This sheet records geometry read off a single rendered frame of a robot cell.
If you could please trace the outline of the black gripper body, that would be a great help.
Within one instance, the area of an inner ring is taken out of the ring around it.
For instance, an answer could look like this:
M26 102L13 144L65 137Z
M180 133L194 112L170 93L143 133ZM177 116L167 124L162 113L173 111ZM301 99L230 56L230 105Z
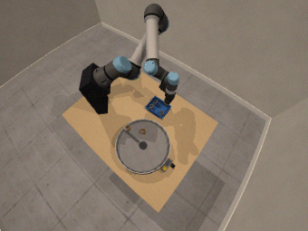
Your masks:
M164 91L165 92L165 100L164 100L164 102L166 103L166 104L170 104L173 100L174 100L174 98L175 98L175 95L176 95L176 91L177 90L175 90L175 91L169 91L167 88L166 88L166 83L164 83L164 82L161 82L161 84L159 85L159 88L162 90L162 91Z

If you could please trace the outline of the blue rectangular crate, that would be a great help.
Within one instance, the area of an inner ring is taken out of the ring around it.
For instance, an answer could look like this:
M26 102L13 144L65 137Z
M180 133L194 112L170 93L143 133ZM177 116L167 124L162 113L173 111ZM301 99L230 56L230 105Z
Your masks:
M158 101L158 105L154 105L154 100ZM150 104L153 104L153 110L149 108ZM161 120L164 119L165 115L168 113L168 110L170 109L171 109L171 105L169 104L166 105L164 101L158 98L157 96L154 96L153 99L146 105L146 110L150 111L151 113L159 117ZM160 114L163 114L163 116L159 115L160 111L164 111L164 114L162 112L160 113Z

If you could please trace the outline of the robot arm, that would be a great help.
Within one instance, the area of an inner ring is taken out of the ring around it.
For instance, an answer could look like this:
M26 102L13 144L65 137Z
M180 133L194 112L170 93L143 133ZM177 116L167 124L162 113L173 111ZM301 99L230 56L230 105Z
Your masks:
M168 18L161 6L148 5L144 12L144 22L146 23L146 33L130 59L119 56L93 71L93 78L101 87L109 87L119 77L131 81L137 80L140 77L141 63L147 55L147 61L143 66L144 71L166 83L166 88L169 91L177 89L179 75L176 72L167 72L159 66L159 35L166 32L169 26Z

